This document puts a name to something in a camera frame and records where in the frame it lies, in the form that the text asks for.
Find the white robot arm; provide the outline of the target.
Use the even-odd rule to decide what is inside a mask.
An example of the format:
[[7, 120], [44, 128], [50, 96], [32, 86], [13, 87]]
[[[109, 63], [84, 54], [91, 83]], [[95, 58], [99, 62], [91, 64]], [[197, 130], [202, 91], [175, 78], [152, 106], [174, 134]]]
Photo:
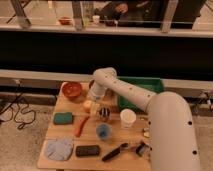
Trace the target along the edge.
[[112, 67], [95, 70], [93, 80], [91, 100], [102, 99], [110, 89], [148, 114], [151, 171], [201, 170], [192, 112], [182, 96], [122, 81]]

